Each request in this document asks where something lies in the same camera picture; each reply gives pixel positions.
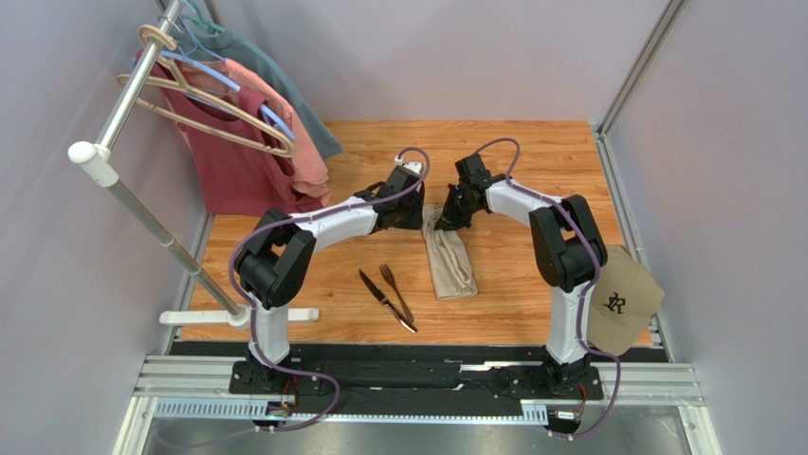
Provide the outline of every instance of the metal fork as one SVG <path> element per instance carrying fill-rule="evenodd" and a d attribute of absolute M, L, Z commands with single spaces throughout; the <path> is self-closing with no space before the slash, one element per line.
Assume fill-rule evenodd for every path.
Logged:
<path fill-rule="evenodd" d="M 401 308 L 404 310 L 404 315 L 407 317 L 407 320 L 409 322 L 414 322 L 415 318 L 413 317 L 413 313 L 410 311 L 410 307 L 407 306 L 407 302 L 404 301 L 403 297 L 401 297 L 401 293 L 398 292 L 398 287 L 395 285 L 395 277 L 393 276 L 393 272 L 390 270 L 390 267 L 388 267 L 386 264 L 382 264 L 378 267 L 378 270 L 381 272 L 381 276 L 384 278 L 384 281 L 393 288 L 395 294 L 398 296 L 398 301 L 401 302 Z"/>

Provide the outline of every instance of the pink shirt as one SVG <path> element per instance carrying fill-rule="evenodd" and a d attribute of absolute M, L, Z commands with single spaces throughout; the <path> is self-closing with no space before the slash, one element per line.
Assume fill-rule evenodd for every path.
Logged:
<path fill-rule="evenodd" d="M 295 135 L 296 152 L 291 157 L 292 164 L 295 167 L 292 188 L 299 193 L 320 199 L 322 204 L 327 206 L 331 197 L 331 190 L 326 185 L 328 168 L 325 167 L 320 153 L 317 152 L 314 142 L 306 132 L 291 104 L 267 85 L 257 74 L 244 68 L 234 60 L 226 59 L 220 62 L 204 62 L 204 64 L 227 76 L 238 85 L 249 87 L 266 96 L 266 106 L 280 117 Z M 186 64 L 180 64 L 179 67 L 191 85 L 224 94 L 221 98 L 229 102 L 236 99 L 237 94 L 235 92 L 211 76 Z"/>
<path fill-rule="evenodd" d="M 171 74 L 159 64 L 152 69 L 152 76 L 171 79 Z M 180 92 L 164 88 L 160 91 L 172 110 L 182 117 L 267 145 L 280 145 L 239 118 L 191 101 Z M 258 115 L 266 97 L 243 87 L 234 101 L 242 110 Z M 319 199 L 292 190 L 295 169 L 289 158 L 239 145 L 181 123 L 177 128 L 193 154 L 208 212 L 261 216 L 268 209 L 295 213 L 323 207 Z"/>

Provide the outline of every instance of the beige towel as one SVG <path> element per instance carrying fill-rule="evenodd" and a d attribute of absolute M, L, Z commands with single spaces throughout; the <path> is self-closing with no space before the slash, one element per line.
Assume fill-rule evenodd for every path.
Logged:
<path fill-rule="evenodd" d="M 441 212 L 436 206 L 424 207 L 424 225 L 421 227 L 430 257 L 435 296 L 438 300 L 476 296 L 479 292 L 477 282 L 460 236 L 453 230 L 435 230 Z"/>

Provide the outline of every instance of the red t-shirt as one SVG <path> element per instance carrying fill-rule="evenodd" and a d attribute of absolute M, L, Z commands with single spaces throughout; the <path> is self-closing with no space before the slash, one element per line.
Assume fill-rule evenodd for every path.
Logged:
<path fill-rule="evenodd" d="M 152 76 L 172 80 L 171 73 L 155 64 Z M 204 123 L 266 145 L 280 146 L 276 139 L 245 121 L 216 108 L 190 100 L 183 93 L 160 88 L 173 110 L 182 117 Z M 242 87 L 236 106 L 258 117 L 266 97 Z M 199 176 L 205 210 L 261 216 L 269 209 L 295 213 L 322 209 L 320 200 L 292 190 L 295 169 L 288 158 L 268 154 L 235 142 L 177 124 L 187 139 Z"/>

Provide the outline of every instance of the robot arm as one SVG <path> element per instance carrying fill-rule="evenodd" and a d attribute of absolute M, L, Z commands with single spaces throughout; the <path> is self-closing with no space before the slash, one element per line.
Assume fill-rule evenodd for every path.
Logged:
<path fill-rule="evenodd" d="M 421 173 L 421 163 L 409 162 L 396 166 L 387 181 L 359 191 L 336 206 L 290 215 L 273 209 L 261 218 L 255 229 L 289 218 L 295 222 L 255 235 L 236 259 L 241 286 L 257 308 L 257 343 L 249 346 L 255 358 L 260 358 L 253 351 L 256 344 L 271 362 L 279 363 L 288 355 L 288 304 L 303 286 L 314 253 L 387 228 L 421 228 L 424 190 L 420 186 L 402 197 L 381 202 L 416 184 Z M 283 253 L 274 252 L 274 246 L 284 246 Z"/>
<path fill-rule="evenodd" d="M 589 243 L 601 265 L 607 260 L 606 247 L 586 200 L 579 195 L 563 199 L 548 195 L 539 198 L 516 191 L 513 186 L 518 184 L 514 180 L 507 182 L 502 174 L 491 175 L 479 155 L 463 158 L 455 167 L 460 182 L 449 185 L 449 196 L 435 229 L 470 228 L 471 215 L 481 209 L 503 214 L 530 228 L 536 263 L 544 280 L 552 286 L 550 336 L 545 346 L 552 360 L 545 363 L 551 368 L 554 364 L 552 373 L 564 378 L 560 382 L 574 383 L 575 371 L 585 370 L 589 363 L 576 335 L 579 296 L 595 273 L 582 242 Z M 585 239 L 564 239 L 563 232 L 572 227 L 549 200 L 559 203 L 571 214 Z M 586 334 L 589 296 L 583 305 L 581 332 Z"/>

